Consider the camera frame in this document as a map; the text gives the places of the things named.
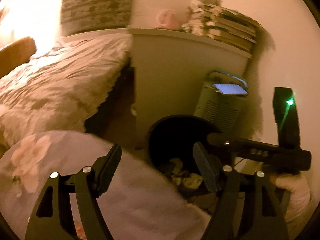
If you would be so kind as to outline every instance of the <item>shelf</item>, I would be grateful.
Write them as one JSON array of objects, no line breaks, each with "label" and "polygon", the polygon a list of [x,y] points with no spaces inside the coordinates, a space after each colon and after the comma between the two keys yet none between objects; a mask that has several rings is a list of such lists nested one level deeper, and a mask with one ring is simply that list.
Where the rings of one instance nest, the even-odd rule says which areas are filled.
[{"label": "shelf", "polygon": [[142,29],[142,28],[132,28],[132,29],[128,29],[128,31],[131,34],[168,36],[168,37],[175,37],[175,38],[203,42],[203,43],[211,44],[213,46],[217,46],[217,47],[232,51],[246,58],[251,58],[250,53],[247,53],[241,49],[238,49],[236,47],[233,47],[229,44],[226,44],[220,41],[213,40],[209,37],[198,36],[191,33],[171,31],[171,30],[165,30],[165,29]]}]

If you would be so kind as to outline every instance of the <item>wooden headboard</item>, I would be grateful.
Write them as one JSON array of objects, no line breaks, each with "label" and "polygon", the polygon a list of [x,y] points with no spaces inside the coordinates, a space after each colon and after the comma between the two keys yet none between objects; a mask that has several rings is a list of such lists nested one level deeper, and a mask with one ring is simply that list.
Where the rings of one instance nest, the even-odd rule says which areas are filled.
[{"label": "wooden headboard", "polygon": [[27,63],[37,51],[33,38],[25,37],[0,48],[0,78]]}]

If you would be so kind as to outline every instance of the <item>bed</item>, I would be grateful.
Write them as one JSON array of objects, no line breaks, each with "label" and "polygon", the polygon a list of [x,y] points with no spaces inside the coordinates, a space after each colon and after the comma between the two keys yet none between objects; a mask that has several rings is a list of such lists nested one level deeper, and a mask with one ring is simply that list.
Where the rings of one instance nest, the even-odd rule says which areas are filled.
[{"label": "bed", "polygon": [[67,37],[42,56],[30,37],[0,50],[0,145],[49,130],[99,135],[132,73],[131,44],[126,30],[98,31]]}]

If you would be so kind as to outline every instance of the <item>stack of books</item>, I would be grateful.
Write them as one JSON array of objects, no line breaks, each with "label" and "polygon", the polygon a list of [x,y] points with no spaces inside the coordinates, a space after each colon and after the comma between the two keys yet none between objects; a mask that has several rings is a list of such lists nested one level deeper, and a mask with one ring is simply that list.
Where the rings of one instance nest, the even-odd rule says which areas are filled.
[{"label": "stack of books", "polygon": [[212,4],[191,2],[188,21],[181,30],[221,41],[252,52],[256,43],[256,31],[261,25],[237,11]]}]

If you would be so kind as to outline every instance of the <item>pink object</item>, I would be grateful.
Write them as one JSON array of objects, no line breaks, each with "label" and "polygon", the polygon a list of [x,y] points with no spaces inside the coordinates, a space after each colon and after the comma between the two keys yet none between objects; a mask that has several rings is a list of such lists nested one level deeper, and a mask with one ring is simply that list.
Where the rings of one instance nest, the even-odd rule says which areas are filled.
[{"label": "pink object", "polygon": [[165,10],[157,16],[157,27],[159,29],[167,29],[177,31],[180,28],[179,22],[176,20],[176,12],[174,10]]}]

